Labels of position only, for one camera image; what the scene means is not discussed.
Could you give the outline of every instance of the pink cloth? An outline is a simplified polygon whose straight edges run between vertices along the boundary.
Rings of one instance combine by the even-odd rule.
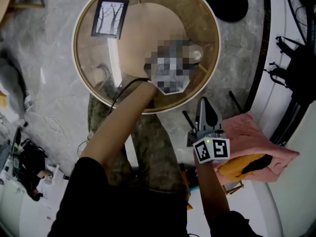
[[[223,127],[227,138],[230,139],[230,159],[257,154],[273,156],[268,167],[247,175],[245,178],[247,180],[275,182],[287,165],[299,155],[296,151],[277,146],[269,141],[257,127],[251,112],[225,120]],[[218,171],[218,168],[226,162],[227,161],[224,161],[214,165],[216,175],[221,185],[231,182]]]

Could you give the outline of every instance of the picture frame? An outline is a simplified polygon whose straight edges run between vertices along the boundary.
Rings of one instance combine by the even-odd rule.
[[[98,0],[91,36],[120,38],[129,0]]]

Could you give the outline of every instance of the marble floor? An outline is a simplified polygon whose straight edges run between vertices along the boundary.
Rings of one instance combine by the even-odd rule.
[[[40,0],[18,0],[39,2]],[[51,159],[70,174],[78,159],[78,145],[87,137],[89,92],[79,79],[72,60],[72,33],[79,12],[88,0],[43,0],[45,9],[19,10],[2,29],[0,51],[10,53],[21,71],[34,106],[26,112],[26,134],[43,147]],[[238,114],[229,98],[232,90],[243,106],[257,68],[264,19],[263,0],[248,0],[244,19],[229,24],[218,20],[222,38],[217,70],[203,92],[188,104],[159,114],[168,131],[179,162],[193,164],[186,148],[189,124],[199,97],[206,96],[223,118]],[[14,133],[17,124],[4,124]]]

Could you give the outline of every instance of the yellow cloth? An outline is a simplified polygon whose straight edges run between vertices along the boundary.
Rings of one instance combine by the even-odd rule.
[[[6,107],[6,95],[0,91],[0,107]]]
[[[259,155],[248,155],[248,156],[240,156],[234,159],[229,160],[224,165],[220,166],[218,171],[225,177],[227,177],[231,181],[240,181],[243,180],[247,175],[257,171],[250,171],[245,174],[241,174],[242,170],[247,167],[254,160],[260,159],[265,154]]]

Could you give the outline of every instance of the glass tabletop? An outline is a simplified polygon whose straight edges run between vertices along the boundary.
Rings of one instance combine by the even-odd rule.
[[[114,82],[110,61],[109,39],[91,36],[98,0],[91,0],[79,17],[74,33],[75,66],[83,83],[100,101],[112,105],[123,87],[135,77],[121,71],[121,85]],[[173,11],[181,20],[187,38],[203,49],[203,59],[184,92],[163,95],[158,92],[144,113],[157,113],[173,109],[196,96],[209,81],[220,49],[219,31],[216,21],[203,0],[129,0],[128,6],[138,3],[156,3]],[[132,85],[120,96],[122,101],[137,87]]]

